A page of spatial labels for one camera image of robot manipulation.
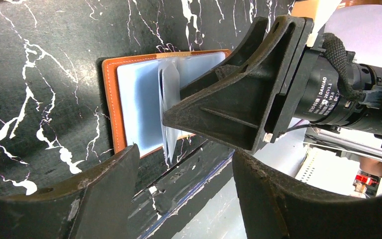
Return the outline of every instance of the marble surface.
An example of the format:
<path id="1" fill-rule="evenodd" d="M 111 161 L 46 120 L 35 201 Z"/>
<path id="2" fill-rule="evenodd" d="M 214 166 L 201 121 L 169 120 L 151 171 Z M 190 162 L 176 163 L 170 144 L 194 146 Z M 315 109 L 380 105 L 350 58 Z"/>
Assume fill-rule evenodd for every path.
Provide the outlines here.
<path id="1" fill-rule="evenodd" d="M 33 193 L 113 155 L 100 63 L 231 49 L 291 0 L 0 0 L 0 196 Z"/>

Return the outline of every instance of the open notebook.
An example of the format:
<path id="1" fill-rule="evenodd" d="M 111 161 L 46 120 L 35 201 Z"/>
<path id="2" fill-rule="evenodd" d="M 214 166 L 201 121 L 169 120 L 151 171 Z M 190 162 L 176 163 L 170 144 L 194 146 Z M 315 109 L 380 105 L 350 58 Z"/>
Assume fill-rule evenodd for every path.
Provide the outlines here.
<path id="1" fill-rule="evenodd" d="M 164 147 L 172 159 L 188 132 L 162 125 L 163 112 L 180 101 L 179 89 L 219 64 L 228 50 L 174 52 L 104 60 L 103 78 L 115 152 L 136 143 L 140 156 Z"/>

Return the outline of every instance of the brown leather cover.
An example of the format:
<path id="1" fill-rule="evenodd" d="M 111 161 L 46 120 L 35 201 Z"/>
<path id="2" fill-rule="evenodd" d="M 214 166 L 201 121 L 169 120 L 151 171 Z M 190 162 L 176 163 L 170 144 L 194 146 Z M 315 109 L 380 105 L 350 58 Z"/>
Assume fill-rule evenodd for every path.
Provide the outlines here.
<path id="1" fill-rule="evenodd" d="M 121 98 L 119 95 L 118 77 L 116 74 L 117 67 L 121 65 L 149 61 L 149 60 L 160 59 L 160 58 L 201 55 L 201 54 L 209 54 L 209 53 L 216 53 L 216 52 L 223 52 L 225 53 L 226 57 L 228 57 L 230 54 L 229 50 L 169 52 L 169 53 L 158 53 L 158 54 L 139 55 L 139 56 L 118 57 L 118 58 L 104 60 L 102 63 L 103 80 L 104 80 L 104 88 L 106 91 L 107 105 L 109 107 L 110 124 L 112 126 L 112 138 L 113 138 L 113 147 L 114 147 L 115 153 L 123 150 L 127 146 L 122 108 L 121 108 Z"/>

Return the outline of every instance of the black plastic bracket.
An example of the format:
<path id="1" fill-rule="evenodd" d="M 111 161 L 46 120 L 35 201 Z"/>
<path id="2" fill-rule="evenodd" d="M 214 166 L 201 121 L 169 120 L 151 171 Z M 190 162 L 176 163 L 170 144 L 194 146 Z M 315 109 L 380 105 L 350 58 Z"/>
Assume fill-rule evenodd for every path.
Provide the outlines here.
<path id="1" fill-rule="evenodd" d="M 127 239 L 140 153 L 129 146 L 103 163 L 30 196 L 0 198 L 0 238 Z"/>
<path id="2" fill-rule="evenodd" d="M 163 124 L 252 153 L 274 142 L 306 86 L 309 66 L 297 69 L 313 22 L 278 16 L 263 40 L 267 24 L 256 18 L 227 59 L 181 89 L 183 100 L 165 112 Z"/>
<path id="3" fill-rule="evenodd" d="M 382 239 L 382 196 L 356 199 L 312 187 L 242 150 L 232 168 L 248 239 Z"/>

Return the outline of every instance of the tabletop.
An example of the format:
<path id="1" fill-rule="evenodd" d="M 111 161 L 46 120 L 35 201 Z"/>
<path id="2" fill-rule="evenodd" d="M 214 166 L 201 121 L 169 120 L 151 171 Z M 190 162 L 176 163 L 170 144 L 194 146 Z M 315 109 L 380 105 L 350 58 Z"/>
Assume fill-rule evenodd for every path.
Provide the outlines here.
<path id="1" fill-rule="evenodd" d="M 0 0 L 0 196 L 32 193 L 114 154 L 103 59 L 233 50 L 254 17 L 272 24 L 292 6 L 292 0 Z"/>

